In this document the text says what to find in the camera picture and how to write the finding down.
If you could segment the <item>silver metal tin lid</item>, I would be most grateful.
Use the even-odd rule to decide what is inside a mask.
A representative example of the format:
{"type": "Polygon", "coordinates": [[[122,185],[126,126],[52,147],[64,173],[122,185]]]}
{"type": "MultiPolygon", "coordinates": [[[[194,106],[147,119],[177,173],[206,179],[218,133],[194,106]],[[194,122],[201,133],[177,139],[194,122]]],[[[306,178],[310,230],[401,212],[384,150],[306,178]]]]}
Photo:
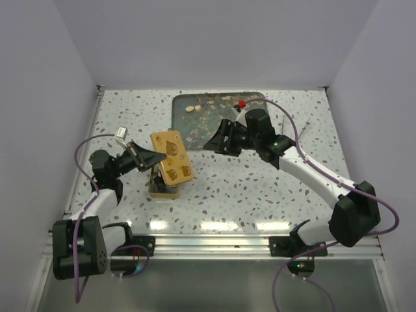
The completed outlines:
{"type": "Polygon", "coordinates": [[[164,153],[159,163],[162,178],[168,186],[175,186],[194,179],[194,172],[179,131],[165,131],[150,135],[156,152],[164,153]]]}

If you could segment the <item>gold metal tin box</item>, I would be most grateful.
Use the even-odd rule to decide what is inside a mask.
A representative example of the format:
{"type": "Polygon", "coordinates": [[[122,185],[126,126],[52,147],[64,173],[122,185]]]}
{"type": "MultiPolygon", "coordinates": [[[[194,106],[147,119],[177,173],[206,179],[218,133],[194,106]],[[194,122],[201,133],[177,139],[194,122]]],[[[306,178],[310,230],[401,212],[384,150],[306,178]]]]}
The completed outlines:
{"type": "Polygon", "coordinates": [[[158,166],[151,169],[148,192],[152,198],[174,200],[180,197],[180,188],[177,185],[168,186],[164,182],[158,166]]]}

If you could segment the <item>silver metal tongs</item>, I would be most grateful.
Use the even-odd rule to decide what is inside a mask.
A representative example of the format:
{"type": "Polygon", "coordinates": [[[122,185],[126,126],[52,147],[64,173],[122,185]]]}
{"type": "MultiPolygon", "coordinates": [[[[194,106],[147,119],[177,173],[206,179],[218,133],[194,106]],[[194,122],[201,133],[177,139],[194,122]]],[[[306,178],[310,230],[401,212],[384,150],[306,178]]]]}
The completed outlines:
{"type": "MultiPolygon", "coordinates": [[[[301,138],[303,133],[309,126],[309,118],[305,116],[292,116],[292,121],[296,126],[296,130],[298,133],[298,138],[301,138]]],[[[281,126],[281,134],[285,135],[291,139],[295,139],[294,128],[291,121],[288,119],[286,115],[283,116],[282,126],[281,126]]]]}

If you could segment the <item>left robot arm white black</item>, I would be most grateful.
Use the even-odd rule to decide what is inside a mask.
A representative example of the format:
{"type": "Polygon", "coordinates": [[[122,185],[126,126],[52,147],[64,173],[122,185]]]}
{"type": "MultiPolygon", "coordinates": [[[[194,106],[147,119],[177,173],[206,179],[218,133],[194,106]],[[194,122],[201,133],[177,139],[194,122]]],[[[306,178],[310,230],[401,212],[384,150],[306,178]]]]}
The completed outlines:
{"type": "Polygon", "coordinates": [[[135,239],[127,222],[104,226],[102,221],[123,198],[120,178],[132,170],[145,172],[165,158],[166,154],[144,149],[134,141],[116,157],[104,149],[91,154],[90,199],[77,213],[53,224],[53,273],[57,280],[101,275],[113,252],[128,255],[134,250],[135,239]]]}

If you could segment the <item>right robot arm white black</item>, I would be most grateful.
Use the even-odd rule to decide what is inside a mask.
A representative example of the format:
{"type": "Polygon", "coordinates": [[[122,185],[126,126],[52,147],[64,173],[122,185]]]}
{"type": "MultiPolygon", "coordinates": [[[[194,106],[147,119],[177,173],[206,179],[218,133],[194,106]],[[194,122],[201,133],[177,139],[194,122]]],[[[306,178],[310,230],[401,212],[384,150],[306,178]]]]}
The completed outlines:
{"type": "Polygon", "coordinates": [[[332,209],[330,217],[305,220],[291,230],[281,244],[287,255],[304,255],[313,246],[328,241],[353,247],[380,223],[375,189],[370,183],[357,184],[335,178],[334,173],[321,164],[314,170],[303,160],[294,140],[276,134],[265,110],[250,110],[244,118],[243,123],[223,119],[203,148],[233,157],[238,157],[242,150],[254,150],[262,161],[297,178],[332,209]]]}

